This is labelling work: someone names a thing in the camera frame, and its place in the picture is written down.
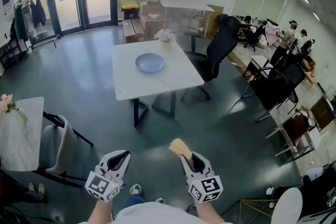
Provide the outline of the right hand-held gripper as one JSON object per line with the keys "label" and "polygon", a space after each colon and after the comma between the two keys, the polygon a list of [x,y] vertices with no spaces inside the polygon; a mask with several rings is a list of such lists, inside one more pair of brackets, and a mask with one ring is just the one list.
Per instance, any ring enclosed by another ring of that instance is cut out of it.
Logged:
{"label": "right hand-held gripper", "polygon": [[211,164],[203,155],[192,151],[192,158],[181,155],[182,170],[188,183],[188,192],[197,204],[216,200],[223,192],[223,185],[218,175],[212,171]]}

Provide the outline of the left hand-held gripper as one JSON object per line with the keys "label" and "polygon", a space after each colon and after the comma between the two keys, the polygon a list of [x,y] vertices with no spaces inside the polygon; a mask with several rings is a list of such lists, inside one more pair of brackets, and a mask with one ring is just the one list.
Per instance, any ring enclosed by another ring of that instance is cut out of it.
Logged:
{"label": "left hand-held gripper", "polygon": [[106,154],[95,170],[90,172],[85,184],[87,192],[103,202],[110,202],[123,188],[122,177],[127,172],[130,160],[128,150]]}

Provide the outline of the yellow sponge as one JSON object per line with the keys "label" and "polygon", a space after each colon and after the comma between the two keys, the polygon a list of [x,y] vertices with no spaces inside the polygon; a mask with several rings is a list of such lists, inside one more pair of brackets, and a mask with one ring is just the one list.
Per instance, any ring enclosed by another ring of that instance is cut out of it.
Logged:
{"label": "yellow sponge", "polygon": [[183,155],[187,160],[192,159],[192,151],[180,138],[176,138],[171,142],[169,150],[175,153],[178,157]]}

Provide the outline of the big blue plate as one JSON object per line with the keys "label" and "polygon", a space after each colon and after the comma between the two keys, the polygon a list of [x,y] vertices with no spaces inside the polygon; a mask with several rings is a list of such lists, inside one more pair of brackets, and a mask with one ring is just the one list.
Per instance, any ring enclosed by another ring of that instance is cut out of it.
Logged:
{"label": "big blue plate", "polygon": [[165,62],[160,55],[145,53],[136,58],[135,65],[142,73],[157,73],[165,67]]}

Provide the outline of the person's left forearm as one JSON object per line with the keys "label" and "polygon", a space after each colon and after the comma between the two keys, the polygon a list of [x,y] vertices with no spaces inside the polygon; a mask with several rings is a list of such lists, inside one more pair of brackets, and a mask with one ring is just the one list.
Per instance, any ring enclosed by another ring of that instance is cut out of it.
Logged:
{"label": "person's left forearm", "polygon": [[97,203],[87,223],[88,224],[111,224],[112,223],[112,200],[109,202],[97,200]]}

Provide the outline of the person's blue jeans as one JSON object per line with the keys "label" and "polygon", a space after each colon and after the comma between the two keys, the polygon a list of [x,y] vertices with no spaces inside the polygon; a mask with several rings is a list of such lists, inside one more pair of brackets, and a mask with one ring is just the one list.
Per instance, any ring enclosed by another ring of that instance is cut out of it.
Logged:
{"label": "person's blue jeans", "polygon": [[143,203],[145,203],[145,200],[140,194],[132,194],[124,201],[123,209]]}

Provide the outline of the grey padded chair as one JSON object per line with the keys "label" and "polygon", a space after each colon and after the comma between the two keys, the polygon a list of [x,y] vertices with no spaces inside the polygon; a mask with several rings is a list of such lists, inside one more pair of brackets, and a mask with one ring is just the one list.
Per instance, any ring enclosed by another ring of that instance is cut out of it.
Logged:
{"label": "grey padded chair", "polygon": [[82,188],[81,185],[71,180],[84,182],[86,180],[67,175],[67,170],[74,163],[77,139],[83,140],[91,147],[93,147],[93,143],[73,129],[64,116],[43,112],[43,117],[49,120],[52,125],[46,126],[42,131],[39,165],[33,173],[69,187]]}

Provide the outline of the pink flowers in glass vase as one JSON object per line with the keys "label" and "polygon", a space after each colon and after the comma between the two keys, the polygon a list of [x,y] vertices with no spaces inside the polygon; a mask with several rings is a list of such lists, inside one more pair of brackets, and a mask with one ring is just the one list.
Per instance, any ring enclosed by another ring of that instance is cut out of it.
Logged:
{"label": "pink flowers in glass vase", "polygon": [[23,119],[23,121],[27,121],[28,117],[25,112],[19,108],[15,101],[13,100],[12,94],[2,94],[0,96],[0,114],[7,115],[12,111],[16,111],[18,115]]}

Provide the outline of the pink flowers in white vase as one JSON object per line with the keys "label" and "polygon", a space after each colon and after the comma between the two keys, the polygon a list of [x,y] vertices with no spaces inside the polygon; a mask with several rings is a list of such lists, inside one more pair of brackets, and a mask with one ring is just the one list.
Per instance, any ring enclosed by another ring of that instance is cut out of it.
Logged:
{"label": "pink flowers in white vase", "polygon": [[154,35],[154,39],[160,42],[163,50],[169,51],[176,42],[176,34],[170,29],[161,29]]}

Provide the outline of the black clothes rack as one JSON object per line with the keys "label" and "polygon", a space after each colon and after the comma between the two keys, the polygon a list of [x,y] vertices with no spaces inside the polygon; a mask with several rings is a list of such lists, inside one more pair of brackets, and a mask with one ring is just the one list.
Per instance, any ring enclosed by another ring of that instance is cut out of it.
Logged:
{"label": "black clothes rack", "polygon": [[30,0],[19,0],[14,5],[14,10],[18,5],[22,5],[23,19],[25,23],[26,33],[28,36],[27,41],[23,41],[27,50],[33,50],[41,45],[44,45],[50,41],[53,42],[54,47],[56,47],[56,42],[61,39],[61,36],[56,33],[56,27],[52,21],[50,15],[50,9],[48,6],[48,0],[41,0],[42,6],[46,14],[46,24],[42,26],[39,24],[37,28],[34,27],[31,9],[30,9]]}

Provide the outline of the brown wooden board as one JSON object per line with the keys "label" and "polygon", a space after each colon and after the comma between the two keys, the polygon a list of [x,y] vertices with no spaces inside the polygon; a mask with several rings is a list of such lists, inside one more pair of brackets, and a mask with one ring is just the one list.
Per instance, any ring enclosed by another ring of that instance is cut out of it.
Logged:
{"label": "brown wooden board", "polygon": [[207,26],[206,37],[213,40],[218,32],[220,18],[224,11],[224,8],[216,5],[209,5],[214,11],[209,12],[209,21]]}

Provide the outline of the black bin yellow lid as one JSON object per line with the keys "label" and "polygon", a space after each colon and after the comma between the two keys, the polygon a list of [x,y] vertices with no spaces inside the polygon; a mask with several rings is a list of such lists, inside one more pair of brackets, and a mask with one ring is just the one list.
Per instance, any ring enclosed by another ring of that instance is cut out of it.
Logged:
{"label": "black bin yellow lid", "polygon": [[121,0],[121,11],[123,12],[123,19],[137,19],[139,18],[140,5],[136,0]]}

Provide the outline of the medium stacked cardboard box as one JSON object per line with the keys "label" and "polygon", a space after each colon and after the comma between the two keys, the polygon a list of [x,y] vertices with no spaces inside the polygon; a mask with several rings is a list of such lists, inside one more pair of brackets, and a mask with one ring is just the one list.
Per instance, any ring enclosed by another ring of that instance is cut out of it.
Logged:
{"label": "medium stacked cardboard box", "polygon": [[160,0],[146,0],[140,3],[140,16],[148,16],[149,14],[165,14],[165,9]]}

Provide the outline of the white folding table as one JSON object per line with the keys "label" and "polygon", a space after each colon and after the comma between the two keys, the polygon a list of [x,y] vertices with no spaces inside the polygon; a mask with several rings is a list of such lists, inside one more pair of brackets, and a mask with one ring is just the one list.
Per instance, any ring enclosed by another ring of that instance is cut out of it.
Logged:
{"label": "white folding table", "polygon": [[160,0],[160,3],[170,24],[178,25],[179,34],[184,31],[200,32],[206,37],[210,13],[214,12],[209,5],[187,0]]}

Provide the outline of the dark hanging jacket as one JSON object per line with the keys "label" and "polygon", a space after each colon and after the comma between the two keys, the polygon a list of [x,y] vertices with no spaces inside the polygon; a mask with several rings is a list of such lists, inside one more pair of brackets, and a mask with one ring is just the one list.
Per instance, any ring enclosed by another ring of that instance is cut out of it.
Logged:
{"label": "dark hanging jacket", "polygon": [[30,9],[32,12],[32,19],[34,27],[37,28],[39,24],[45,26],[46,24],[46,14],[42,6],[41,0],[36,0],[34,3],[33,0],[30,0]]}

